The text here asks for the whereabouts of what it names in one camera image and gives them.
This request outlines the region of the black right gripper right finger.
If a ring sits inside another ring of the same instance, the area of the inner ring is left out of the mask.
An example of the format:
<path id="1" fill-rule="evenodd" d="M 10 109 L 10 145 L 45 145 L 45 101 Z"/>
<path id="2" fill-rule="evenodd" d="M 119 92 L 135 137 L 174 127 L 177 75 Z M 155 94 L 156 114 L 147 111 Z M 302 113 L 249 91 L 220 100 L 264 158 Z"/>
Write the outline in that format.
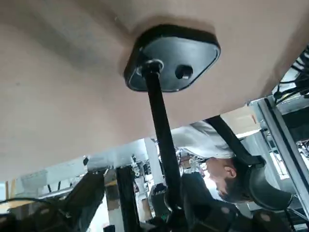
<path id="1" fill-rule="evenodd" d="M 189 232 L 290 232 L 280 217 L 260 210 L 251 218 L 212 197 L 200 174 L 181 176 L 181 198 Z"/>

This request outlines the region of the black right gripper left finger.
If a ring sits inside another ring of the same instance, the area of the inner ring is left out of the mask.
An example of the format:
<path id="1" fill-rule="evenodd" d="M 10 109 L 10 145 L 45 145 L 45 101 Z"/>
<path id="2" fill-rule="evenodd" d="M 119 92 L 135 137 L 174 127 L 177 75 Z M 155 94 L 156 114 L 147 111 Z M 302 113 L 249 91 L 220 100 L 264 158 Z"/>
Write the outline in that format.
<path id="1" fill-rule="evenodd" d="M 85 232 L 105 195 L 104 173 L 88 172 L 65 199 L 11 198 L 0 202 L 35 202 L 41 206 L 30 216 L 18 219 L 12 213 L 0 215 L 2 232 Z"/>

